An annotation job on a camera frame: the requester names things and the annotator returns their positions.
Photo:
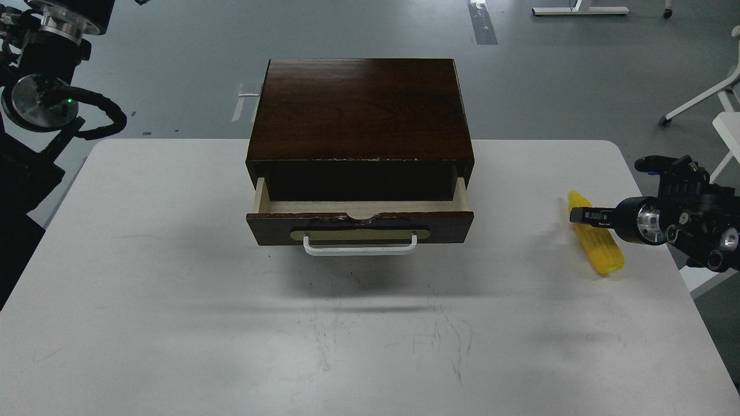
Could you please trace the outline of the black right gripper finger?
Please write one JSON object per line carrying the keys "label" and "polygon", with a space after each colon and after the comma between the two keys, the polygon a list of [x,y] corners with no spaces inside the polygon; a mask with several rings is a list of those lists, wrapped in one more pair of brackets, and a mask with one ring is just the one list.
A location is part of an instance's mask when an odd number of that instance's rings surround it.
{"label": "black right gripper finger", "polygon": [[613,229],[612,216],[615,208],[577,206],[570,208],[570,222],[594,228]]}

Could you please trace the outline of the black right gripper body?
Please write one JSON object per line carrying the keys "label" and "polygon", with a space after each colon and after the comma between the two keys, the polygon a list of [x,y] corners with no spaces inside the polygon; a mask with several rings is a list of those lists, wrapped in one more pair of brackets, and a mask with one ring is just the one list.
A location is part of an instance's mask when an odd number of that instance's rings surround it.
{"label": "black right gripper body", "polygon": [[629,243],[658,246],[665,243],[659,224],[661,208],[652,196],[631,197],[621,201],[612,213],[612,228],[619,239]]}

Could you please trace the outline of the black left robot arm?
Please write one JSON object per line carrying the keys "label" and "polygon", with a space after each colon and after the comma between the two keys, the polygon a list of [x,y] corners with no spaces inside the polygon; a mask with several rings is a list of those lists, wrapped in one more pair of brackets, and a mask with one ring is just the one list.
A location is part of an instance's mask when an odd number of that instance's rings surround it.
{"label": "black left robot arm", "polygon": [[2,215],[26,220],[64,177],[56,158],[72,139],[106,139],[127,126],[108,97],[72,84],[90,59],[86,35],[108,31],[113,1],[2,5],[2,119],[55,137],[40,151],[2,130]]}

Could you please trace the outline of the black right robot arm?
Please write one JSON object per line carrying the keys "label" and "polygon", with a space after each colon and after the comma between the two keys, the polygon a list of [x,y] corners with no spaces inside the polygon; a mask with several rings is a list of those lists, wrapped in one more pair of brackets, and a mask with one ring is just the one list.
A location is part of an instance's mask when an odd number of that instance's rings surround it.
{"label": "black right robot arm", "polygon": [[626,198],[614,208],[571,206],[569,220],[589,229],[613,229],[622,240],[668,243],[687,255],[687,265],[713,272],[738,269],[738,197],[732,187],[711,183],[689,155],[650,155],[635,168],[659,176],[658,193]]}

